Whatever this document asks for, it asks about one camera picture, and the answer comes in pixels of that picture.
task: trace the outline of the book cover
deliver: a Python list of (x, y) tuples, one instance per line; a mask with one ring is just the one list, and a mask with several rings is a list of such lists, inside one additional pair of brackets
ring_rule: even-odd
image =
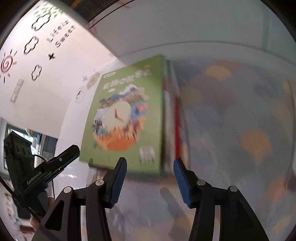
[(161, 55), (103, 74), (91, 104), (80, 161), (129, 172), (160, 173), (163, 144)]

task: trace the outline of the black line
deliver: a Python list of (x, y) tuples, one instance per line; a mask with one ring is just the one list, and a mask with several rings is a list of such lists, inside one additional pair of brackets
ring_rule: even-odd
[(108, 13), (106, 16), (102, 17), (99, 21), (101, 21), (102, 19), (104, 19), (105, 17), (107, 17), (109, 14), (115, 12), (117, 9), (119, 9), (119, 8), (121, 8), (121, 7), (124, 7), (126, 4), (124, 4), (124, 5), (122, 5), (122, 6), (118, 7), (118, 8), (116, 8), (116, 9), (114, 9), (112, 12), (110, 12), (110, 13)]
[(101, 7), (99, 7), (96, 11), (94, 11), (90, 16), (88, 16), (87, 20), (89, 21), (94, 15), (104, 12), (107, 8), (111, 7), (113, 4), (117, 3), (118, 1), (119, 0), (109, 0), (109, 1), (107, 1)]
[(36, 157), (39, 157), (39, 158), (41, 158), (43, 161), (45, 161), (45, 162), (47, 162), (47, 160), (45, 160), (42, 156), (40, 156), (40, 155), (33, 155), (33, 156), (36, 156)]
[(54, 180), (52, 179), (52, 192), (54, 194)]

